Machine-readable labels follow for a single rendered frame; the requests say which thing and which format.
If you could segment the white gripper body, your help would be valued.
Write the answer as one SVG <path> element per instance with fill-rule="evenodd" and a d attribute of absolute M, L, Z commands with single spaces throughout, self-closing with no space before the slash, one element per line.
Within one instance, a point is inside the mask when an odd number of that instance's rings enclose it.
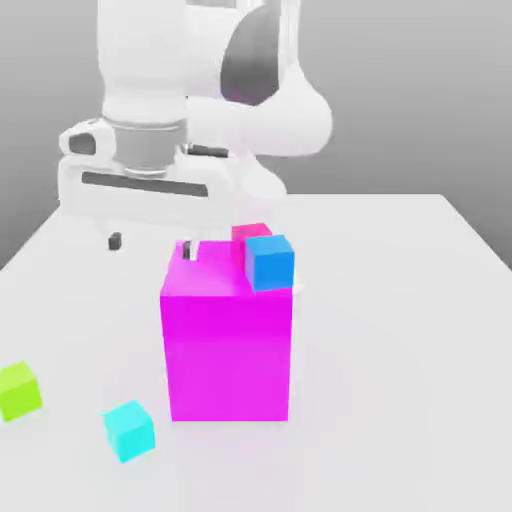
<path fill-rule="evenodd" d="M 232 223 L 235 194 L 231 158 L 180 153 L 156 171 L 91 156 L 65 156 L 58 165 L 59 202 L 67 212 L 168 225 L 194 238 Z"/>

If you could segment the small pink cube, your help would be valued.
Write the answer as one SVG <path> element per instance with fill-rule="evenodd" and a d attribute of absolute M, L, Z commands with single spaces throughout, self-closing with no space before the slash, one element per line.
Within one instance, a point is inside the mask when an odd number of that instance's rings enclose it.
<path fill-rule="evenodd" d="M 231 254 L 241 271 L 245 271 L 245 241 L 248 238 L 271 235 L 272 231 L 264 223 L 235 225 L 231 228 Z"/>

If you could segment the small blue cube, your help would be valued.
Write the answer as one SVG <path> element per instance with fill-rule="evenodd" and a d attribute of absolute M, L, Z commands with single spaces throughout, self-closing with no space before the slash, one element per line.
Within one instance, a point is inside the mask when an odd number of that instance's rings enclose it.
<path fill-rule="evenodd" d="M 247 238 L 245 274 L 255 292 L 291 289 L 295 252 L 288 239 L 282 234 Z"/>

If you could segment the small green cube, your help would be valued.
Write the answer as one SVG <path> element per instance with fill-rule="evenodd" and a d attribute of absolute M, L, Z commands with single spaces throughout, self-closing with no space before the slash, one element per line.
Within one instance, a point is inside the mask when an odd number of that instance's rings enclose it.
<path fill-rule="evenodd" d="M 0 415 L 10 422 L 42 407 L 35 374 L 24 361 L 0 369 Z"/>

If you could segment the small cyan cube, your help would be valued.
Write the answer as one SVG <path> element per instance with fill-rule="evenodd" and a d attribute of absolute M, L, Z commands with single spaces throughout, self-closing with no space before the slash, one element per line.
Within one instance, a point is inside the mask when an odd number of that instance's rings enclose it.
<path fill-rule="evenodd" d="M 126 402 L 102 417 L 108 443 L 121 463 L 156 447 L 153 420 L 138 401 Z"/>

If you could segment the large magenta box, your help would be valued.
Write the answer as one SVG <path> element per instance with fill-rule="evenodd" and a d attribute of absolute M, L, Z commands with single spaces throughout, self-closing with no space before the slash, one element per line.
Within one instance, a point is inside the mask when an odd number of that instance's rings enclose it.
<path fill-rule="evenodd" d="M 285 421 L 293 292 L 255 291 L 229 241 L 176 243 L 160 291 L 174 421 Z"/>

